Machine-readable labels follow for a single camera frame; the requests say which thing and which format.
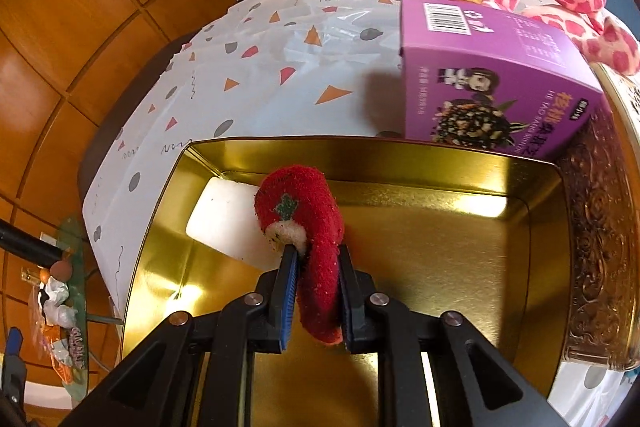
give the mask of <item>red plush toy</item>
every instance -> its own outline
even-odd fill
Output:
[[[303,328],[324,344],[342,341],[338,245],[344,222],[318,169],[293,165],[267,176],[255,195],[255,213],[272,245],[294,245],[301,256],[298,305]]]

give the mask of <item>white block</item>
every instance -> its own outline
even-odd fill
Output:
[[[258,187],[212,178],[196,203],[187,235],[262,271],[276,269],[280,254],[260,230],[254,198]]]

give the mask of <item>purple box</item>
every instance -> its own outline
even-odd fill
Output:
[[[402,0],[408,139],[553,158],[602,88],[562,31],[468,2]]]

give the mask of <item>barcode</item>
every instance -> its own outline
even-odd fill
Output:
[[[469,25],[459,6],[453,4],[424,4],[427,28],[431,32],[471,35]]]

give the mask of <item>gold metal tin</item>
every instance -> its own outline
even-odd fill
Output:
[[[565,338],[570,232],[549,163],[369,138],[230,139],[191,144],[148,229],[126,313],[126,355],[169,313],[221,309],[252,291],[253,267],[190,239],[212,176],[258,184],[316,166],[346,222],[356,268],[412,309],[456,309],[548,394]],[[284,355],[258,355],[254,425],[374,425],[376,358],[316,343],[294,320]]]
[[[640,362],[640,90],[592,68],[607,102],[558,162],[575,239],[563,358],[624,371]]]

